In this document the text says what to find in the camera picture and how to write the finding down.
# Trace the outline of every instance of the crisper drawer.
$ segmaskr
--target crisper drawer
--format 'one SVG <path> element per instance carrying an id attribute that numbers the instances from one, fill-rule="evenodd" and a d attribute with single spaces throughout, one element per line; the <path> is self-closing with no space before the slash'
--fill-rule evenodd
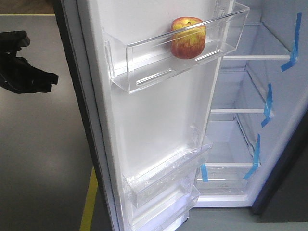
<path id="1" fill-rule="evenodd" d="M 174 181 L 155 198 L 136 208 L 127 203 L 130 231 L 162 231 L 181 219 L 197 203 L 196 172 Z"/>
<path id="2" fill-rule="evenodd" d="M 242 195 L 248 180 L 243 177 L 251 168 L 251 164 L 206 164 L 206 179 L 204 173 L 198 175 L 197 185 L 201 195 Z"/>
<path id="3" fill-rule="evenodd" d="M 161 7 L 154 5 L 146 11 L 146 20 L 136 22 L 131 13 L 142 8 L 143 3 L 138 2 L 136 6 L 134 2 L 125 4 L 118 6 L 127 8 L 127 11 L 119 14 L 119 18 L 123 19 L 122 25 L 104 25 L 103 37 L 110 78 L 128 93 L 139 91 L 236 50 L 249 12 L 248 7 L 230 0 L 197 0 L 188 4 L 169 0 L 161 2 Z M 165 12 L 162 10 L 164 6 L 173 10 Z M 202 22 L 170 32 L 172 21 L 185 16 L 198 17 Z M 199 34 L 204 36 L 204 33 L 205 46 L 200 54 L 183 59 L 171 53 L 171 46 L 175 43 L 181 45 L 188 37 Z"/>
<path id="4" fill-rule="evenodd" d="M 254 150 L 239 121 L 210 121 L 206 132 L 213 141 L 207 161 L 201 165 L 197 188 L 201 196 L 244 196 L 253 178 Z"/>

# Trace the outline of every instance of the glass shelf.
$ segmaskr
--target glass shelf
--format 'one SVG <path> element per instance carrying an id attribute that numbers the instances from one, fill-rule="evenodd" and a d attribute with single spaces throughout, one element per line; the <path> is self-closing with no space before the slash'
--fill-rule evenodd
<path id="1" fill-rule="evenodd" d="M 265 100 L 247 71 L 221 71 L 211 105 L 214 114 L 263 114 Z"/>
<path id="2" fill-rule="evenodd" d="M 197 169 L 204 161 L 212 143 L 204 138 L 201 148 L 179 150 L 173 157 L 138 177 L 125 178 L 124 190 L 132 204 L 139 208 L 166 190 L 191 171 Z"/>
<path id="3" fill-rule="evenodd" d="M 223 57 L 222 67 L 244 67 L 249 60 L 289 60 L 290 52 L 264 23 L 246 24 L 236 51 Z"/>
<path id="4" fill-rule="evenodd" d="M 200 15 L 203 22 L 172 32 L 162 31 L 152 38 L 140 36 L 127 42 L 127 35 L 116 38 L 104 31 L 112 82 L 133 93 L 236 50 L 249 8 L 230 0 L 210 0 L 208 4 L 215 6 L 214 11 L 211 15 Z M 203 33 L 204 27 L 206 39 L 201 54 L 191 59 L 180 59 L 171 53 L 172 42 L 192 33 Z"/>

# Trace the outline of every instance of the open refrigerator door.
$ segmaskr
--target open refrigerator door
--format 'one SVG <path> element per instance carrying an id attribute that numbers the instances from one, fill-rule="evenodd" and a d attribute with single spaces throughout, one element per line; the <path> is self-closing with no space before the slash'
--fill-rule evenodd
<path id="1" fill-rule="evenodd" d="M 93 35 L 91 65 L 99 74 L 92 82 L 100 118 L 108 121 L 101 126 L 120 229 L 175 230 L 197 203 L 197 169 L 212 147 L 204 134 L 221 57 L 236 50 L 249 8 L 229 0 L 78 6 L 86 9 L 79 11 L 81 24 Z M 183 16 L 202 22 L 170 32 Z M 190 28 L 206 28 L 205 48 L 195 58 L 177 58 L 170 46 Z"/>

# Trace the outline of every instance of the refrigerator shelf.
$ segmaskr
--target refrigerator shelf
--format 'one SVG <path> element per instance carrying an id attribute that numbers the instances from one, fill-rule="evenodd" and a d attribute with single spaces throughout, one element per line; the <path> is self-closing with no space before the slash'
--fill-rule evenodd
<path id="1" fill-rule="evenodd" d="M 221 71 L 215 86 L 209 120 L 233 120 L 237 116 L 245 117 L 248 124 L 253 124 L 251 117 L 261 122 L 265 118 L 263 114 L 267 90 L 255 81 L 257 78 L 245 70 Z"/>
<path id="2" fill-rule="evenodd" d="M 272 47 L 271 51 L 266 48 L 269 44 Z M 222 68 L 245 67 L 249 60 L 289 59 L 290 51 L 264 23 L 246 24 L 237 50 L 223 57 Z"/>
<path id="3" fill-rule="evenodd" d="M 136 31 L 138 36 L 120 33 L 120 37 L 117 37 L 105 29 L 103 36 L 111 81 L 128 93 L 133 93 L 236 50 L 249 8 L 230 0 L 211 0 L 206 4 L 213 10 L 208 12 L 206 9 L 197 14 L 203 22 L 171 32 L 167 29 L 171 22 L 177 17 L 192 16 L 194 11 L 191 8 L 183 7 L 178 12 L 169 12 L 175 18 L 145 27 L 142 29 L 144 33 Z M 193 7 L 195 12 L 200 11 L 199 5 Z M 156 26 L 164 30 L 155 35 L 148 32 L 159 31 Z M 204 27 L 206 39 L 201 54 L 191 59 L 180 59 L 171 53 L 171 43 L 192 33 L 204 33 Z M 128 37 L 134 37 L 134 40 L 128 40 Z"/>
<path id="4" fill-rule="evenodd" d="M 200 193 L 192 185 L 189 193 L 166 195 L 161 201 L 152 206 L 152 211 L 146 211 L 129 228 L 130 231 L 163 231 L 173 222 L 181 218 L 198 200 Z"/>
<path id="5" fill-rule="evenodd" d="M 179 151 L 141 176 L 130 178 L 123 176 L 127 197 L 136 208 L 143 206 L 166 190 L 172 182 L 197 169 L 206 160 L 211 147 L 212 143 L 205 137 L 201 148 Z"/>

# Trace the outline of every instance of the yellow floor line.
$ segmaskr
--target yellow floor line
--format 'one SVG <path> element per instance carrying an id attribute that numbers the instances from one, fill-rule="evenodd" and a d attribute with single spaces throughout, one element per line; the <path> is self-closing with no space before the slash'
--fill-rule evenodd
<path id="1" fill-rule="evenodd" d="M 90 231 L 97 192 L 97 180 L 94 168 L 92 168 L 85 207 L 83 209 L 81 224 L 79 231 Z"/>

